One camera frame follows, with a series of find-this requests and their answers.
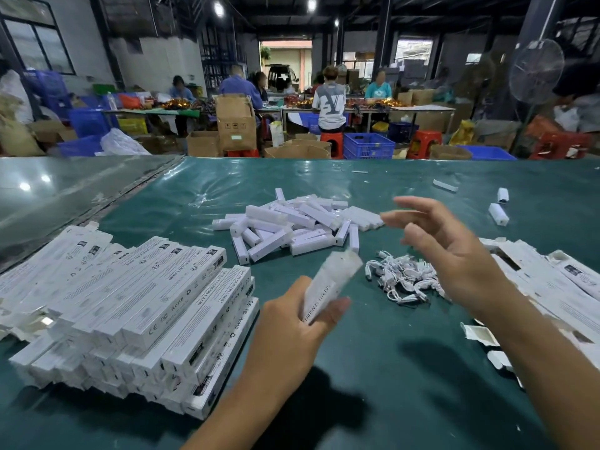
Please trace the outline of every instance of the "orange bag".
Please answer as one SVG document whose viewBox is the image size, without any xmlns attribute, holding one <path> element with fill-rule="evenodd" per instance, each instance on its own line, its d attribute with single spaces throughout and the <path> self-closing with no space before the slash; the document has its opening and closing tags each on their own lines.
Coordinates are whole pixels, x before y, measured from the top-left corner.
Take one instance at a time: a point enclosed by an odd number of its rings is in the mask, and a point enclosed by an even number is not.
<svg viewBox="0 0 600 450">
<path fill-rule="evenodd" d="M 127 96 L 127 95 L 118 95 L 121 100 L 121 104 L 123 104 L 123 108 L 128 109 L 141 109 L 142 102 L 140 98 L 137 96 Z"/>
</svg>

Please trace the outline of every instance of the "blue shirt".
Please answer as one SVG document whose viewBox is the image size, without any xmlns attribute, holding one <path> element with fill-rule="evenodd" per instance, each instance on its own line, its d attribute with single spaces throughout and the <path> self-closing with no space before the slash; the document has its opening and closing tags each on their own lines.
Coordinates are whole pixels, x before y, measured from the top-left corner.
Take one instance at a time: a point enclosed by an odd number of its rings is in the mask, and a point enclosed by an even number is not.
<svg viewBox="0 0 600 450">
<path fill-rule="evenodd" d="M 392 87 L 389 83 L 384 82 L 381 86 L 377 85 L 377 82 L 371 82 L 371 85 L 367 87 L 365 92 L 365 98 L 391 98 Z"/>
<path fill-rule="evenodd" d="M 227 79 L 222 81 L 221 86 L 219 87 L 219 94 L 241 94 L 249 96 L 252 101 L 252 107 L 254 107 L 255 110 L 262 109 L 262 99 L 260 99 L 259 91 L 252 82 L 241 78 L 239 75 L 227 77 Z"/>
<path fill-rule="evenodd" d="M 179 91 L 177 90 L 177 87 L 171 87 L 169 89 L 169 95 L 171 96 L 171 98 L 187 99 L 191 103 L 193 103 L 196 100 L 194 95 L 191 94 L 189 88 L 184 88 L 183 91 Z"/>
</svg>

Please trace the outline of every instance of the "yellow crate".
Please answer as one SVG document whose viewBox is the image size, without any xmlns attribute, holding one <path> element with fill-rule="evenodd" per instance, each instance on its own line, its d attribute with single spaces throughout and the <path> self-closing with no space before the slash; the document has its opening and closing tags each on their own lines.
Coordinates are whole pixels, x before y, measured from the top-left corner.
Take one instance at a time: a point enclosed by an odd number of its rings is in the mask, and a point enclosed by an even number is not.
<svg viewBox="0 0 600 450">
<path fill-rule="evenodd" d="M 127 135 L 142 135 L 148 133 L 145 118 L 122 118 L 119 128 Z"/>
</svg>

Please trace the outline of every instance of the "plastic stool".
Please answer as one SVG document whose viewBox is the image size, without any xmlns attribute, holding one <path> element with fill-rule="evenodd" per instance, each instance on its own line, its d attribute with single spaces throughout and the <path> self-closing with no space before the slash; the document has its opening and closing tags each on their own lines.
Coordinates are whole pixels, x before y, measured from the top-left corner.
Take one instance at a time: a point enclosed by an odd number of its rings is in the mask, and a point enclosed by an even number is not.
<svg viewBox="0 0 600 450">
<path fill-rule="evenodd" d="M 322 132 L 321 142 L 331 143 L 331 159 L 344 159 L 344 133 Z"/>
<path fill-rule="evenodd" d="M 228 151 L 228 158 L 260 158 L 258 149 L 254 150 L 232 150 Z"/>
<path fill-rule="evenodd" d="M 544 134 L 536 143 L 529 159 L 581 159 L 586 155 L 591 144 L 591 134 L 574 132 Z"/>
<path fill-rule="evenodd" d="M 407 159 L 428 159 L 431 145 L 441 145 L 442 134 L 439 131 L 417 131 L 406 154 Z"/>
</svg>

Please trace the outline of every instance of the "white t-shirt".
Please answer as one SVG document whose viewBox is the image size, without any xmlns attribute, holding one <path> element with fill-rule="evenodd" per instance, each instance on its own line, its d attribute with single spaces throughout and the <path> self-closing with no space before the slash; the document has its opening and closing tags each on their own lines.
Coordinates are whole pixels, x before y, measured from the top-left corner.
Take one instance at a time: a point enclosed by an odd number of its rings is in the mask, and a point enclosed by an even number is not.
<svg viewBox="0 0 600 450">
<path fill-rule="evenodd" d="M 346 89 L 337 83 L 324 84 L 314 92 L 312 108 L 320 108 L 319 128 L 337 129 L 346 123 L 344 108 L 346 106 Z"/>
</svg>

